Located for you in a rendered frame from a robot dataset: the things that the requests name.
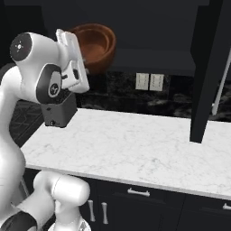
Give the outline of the beige wall outlet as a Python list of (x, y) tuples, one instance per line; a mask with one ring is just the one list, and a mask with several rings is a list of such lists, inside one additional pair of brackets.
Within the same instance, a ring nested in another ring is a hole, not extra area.
[(148, 73), (137, 73), (135, 88), (138, 90), (147, 90), (149, 85), (149, 74)]
[(162, 91), (164, 76), (162, 74), (152, 74), (150, 80), (150, 90)]

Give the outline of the dark upper cabinet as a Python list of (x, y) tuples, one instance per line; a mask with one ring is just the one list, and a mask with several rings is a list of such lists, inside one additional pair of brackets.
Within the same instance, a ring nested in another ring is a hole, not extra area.
[(116, 36), (111, 70), (192, 76), (198, 9), (210, 0), (3, 0), (11, 23), (40, 19), (45, 32), (100, 23)]

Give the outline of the large brown bowl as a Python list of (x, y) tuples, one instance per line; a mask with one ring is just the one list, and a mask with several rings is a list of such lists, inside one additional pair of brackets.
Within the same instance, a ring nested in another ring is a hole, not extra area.
[(88, 72), (91, 75), (104, 73), (113, 62), (116, 52), (116, 36), (110, 28), (108, 29), (111, 31), (113, 37), (113, 40), (111, 41), (110, 50), (106, 53), (106, 55), (101, 60), (98, 60), (97, 62), (86, 63), (84, 61), (85, 68), (88, 69)]

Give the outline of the dark lower cabinet door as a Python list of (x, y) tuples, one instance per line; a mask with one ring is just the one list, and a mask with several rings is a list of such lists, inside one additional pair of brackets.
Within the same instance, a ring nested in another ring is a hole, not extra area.
[(89, 206), (88, 206), (88, 200), (87, 202), (79, 208), (81, 215), (83, 218), (88, 222), (88, 224), (91, 227), (92, 231), (99, 231), (99, 226), (98, 226), (98, 207), (97, 207), (97, 185), (96, 181), (92, 180), (90, 178), (83, 178), (85, 182), (88, 183), (90, 187), (90, 194), (88, 200), (93, 200), (94, 202), (94, 215), (95, 215), (95, 222), (90, 221), (90, 212), (89, 212)]
[(107, 203), (108, 225), (100, 221), (102, 231), (176, 231), (180, 210), (121, 197), (99, 196), (99, 214), (103, 218), (102, 202)]

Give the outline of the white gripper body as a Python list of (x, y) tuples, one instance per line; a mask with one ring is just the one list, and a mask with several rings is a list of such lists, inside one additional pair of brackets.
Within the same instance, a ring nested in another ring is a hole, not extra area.
[(82, 59), (79, 41), (75, 34), (56, 31), (59, 61), (61, 68), (62, 88), (75, 93), (85, 93), (89, 90), (87, 72)]

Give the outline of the dark wide drawer front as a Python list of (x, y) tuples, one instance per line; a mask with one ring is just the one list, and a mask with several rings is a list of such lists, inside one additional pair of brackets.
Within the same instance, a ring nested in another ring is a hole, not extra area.
[[(127, 190), (130, 188), (137, 191), (148, 190), (151, 195), (150, 197), (144, 197), (140, 195), (128, 194)], [(141, 187), (137, 185), (111, 182), (106, 180), (97, 181), (97, 191), (100, 195), (103, 196), (118, 196), (118, 197), (125, 197), (129, 199), (138, 199), (141, 201), (147, 201), (150, 203), (164, 205), (170, 208), (180, 208), (185, 199), (185, 195), (179, 192), (174, 192), (164, 189)]]

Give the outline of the small brown bowl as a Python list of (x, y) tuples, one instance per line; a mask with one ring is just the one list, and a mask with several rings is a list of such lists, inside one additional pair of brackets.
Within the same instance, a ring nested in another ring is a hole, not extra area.
[(81, 24), (71, 30), (79, 40), (79, 47), (86, 63), (101, 60), (110, 50), (111, 31), (98, 23)]

